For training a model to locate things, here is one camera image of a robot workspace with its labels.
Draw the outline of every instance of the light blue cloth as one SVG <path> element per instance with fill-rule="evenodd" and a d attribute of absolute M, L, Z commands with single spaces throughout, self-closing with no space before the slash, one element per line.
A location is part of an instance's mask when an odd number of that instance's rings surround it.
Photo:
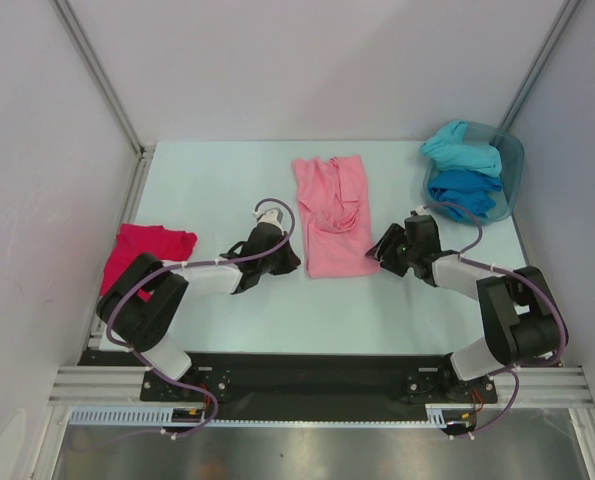
<path fill-rule="evenodd" d="M 499 150 L 491 145 L 465 145 L 468 122 L 457 120 L 439 131 L 421 146 L 421 153 L 435 161 L 441 171 L 472 170 L 490 177 L 501 172 Z"/>
<path fill-rule="evenodd" d="M 483 218 L 487 218 L 486 212 L 495 206 L 495 201 L 486 192 L 499 192 L 501 189 L 499 177 L 463 170 L 442 172 L 428 183 L 428 193 L 436 201 L 456 203 Z M 467 216 L 453 207 L 448 207 L 448 213 L 455 220 Z"/>

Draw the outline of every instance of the laundry basket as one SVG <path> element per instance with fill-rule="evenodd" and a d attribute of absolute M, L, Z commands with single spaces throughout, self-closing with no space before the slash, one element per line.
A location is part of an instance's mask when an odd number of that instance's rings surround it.
<path fill-rule="evenodd" d="M 488 193 L 490 198 L 495 201 L 495 207 L 487 212 L 488 218 L 478 217 L 478 219 L 482 224 L 487 224 L 508 218 L 515 208 L 517 194 L 519 193 L 521 173 L 524 167 L 523 145 L 517 137 L 508 132 L 474 122 L 468 122 L 464 135 L 464 143 L 471 145 L 492 145 L 499 150 L 501 157 L 501 174 L 499 177 L 502 183 L 502 190 L 500 192 Z M 435 202 L 428 193 L 428 183 L 439 175 L 439 173 L 441 172 L 435 167 L 435 162 L 429 159 L 423 190 L 426 203 Z M 448 209 L 444 207 L 433 208 L 433 211 L 455 220 L 449 215 Z M 470 217 L 464 217 L 456 221 L 473 223 Z"/>

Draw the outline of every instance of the pink shirt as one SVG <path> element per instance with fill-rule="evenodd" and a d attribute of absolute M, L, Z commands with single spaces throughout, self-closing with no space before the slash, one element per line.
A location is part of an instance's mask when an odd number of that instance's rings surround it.
<path fill-rule="evenodd" d="M 312 278 L 354 277 L 380 270 L 364 255 L 373 246 L 368 181 L 361 157 L 293 161 L 306 270 Z"/>

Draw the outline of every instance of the clothing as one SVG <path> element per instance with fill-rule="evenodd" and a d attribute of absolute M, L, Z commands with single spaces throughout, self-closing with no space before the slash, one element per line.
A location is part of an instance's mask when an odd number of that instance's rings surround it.
<path fill-rule="evenodd" d="M 491 177 L 501 173 L 499 150 L 491 145 L 465 145 L 468 122 L 443 126 L 421 146 L 421 153 L 435 161 L 438 170 L 472 170 Z"/>
<path fill-rule="evenodd" d="M 105 295 L 138 255 L 149 252 L 160 260 L 186 261 L 196 243 L 194 233 L 167 230 L 161 225 L 145 227 L 124 223 L 106 261 L 99 294 Z M 150 294 L 143 291 L 139 296 L 144 300 L 150 298 Z"/>
<path fill-rule="evenodd" d="M 379 272 L 366 258 L 372 247 L 368 180 L 361 157 L 293 161 L 304 232 L 306 270 L 312 278 Z"/>
<path fill-rule="evenodd" d="M 456 203 L 484 218 L 487 217 L 486 212 L 495 206 L 486 192 L 499 192 L 501 189 L 499 177 L 461 170 L 442 172 L 428 183 L 428 193 L 436 201 Z M 466 217 L 457 208 L 448 207 L 448 212 L 455 220 Z"/>

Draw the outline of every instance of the white wall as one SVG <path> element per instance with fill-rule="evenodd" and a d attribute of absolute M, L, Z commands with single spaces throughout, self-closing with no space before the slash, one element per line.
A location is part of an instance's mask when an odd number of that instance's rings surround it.
<path fill-rule="evenodd" d="M 17 474 L 78 353 L 135 161 L 100 98 L 48 1 L 0 0 L 0 426 L 26 409 Z"/>
<path fill-rule="evenodd" d="M 562 0 L 72 0 L 142 141 L 499 124 Z"/>
<path fill-rule="evenodd" d="M 586 2 L 514 133 L 526 147 L 517 220 L 595 399 L 595 0 Z"/>

